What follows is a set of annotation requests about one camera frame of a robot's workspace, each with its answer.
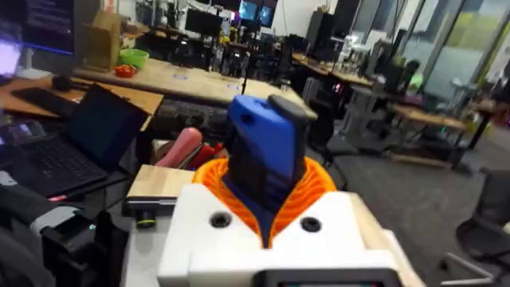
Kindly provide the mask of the right gripper white and orange right finger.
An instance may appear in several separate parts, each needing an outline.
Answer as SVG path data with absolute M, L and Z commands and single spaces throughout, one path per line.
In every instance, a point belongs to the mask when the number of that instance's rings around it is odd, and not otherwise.
M 304 159 L 304 175 L 278 210 L 269 233 L 269 248 L 326 254 L 365 250 L 354 207 L 326 170 Z

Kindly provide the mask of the right gripper white and orange left finger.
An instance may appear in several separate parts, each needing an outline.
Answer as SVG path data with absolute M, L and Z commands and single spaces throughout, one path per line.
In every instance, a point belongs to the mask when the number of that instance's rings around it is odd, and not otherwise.
M 224 183 L 227 159 L 202 165 L 180 191 L 157 272 L 160 286 L 251 286 L 259 224 Z

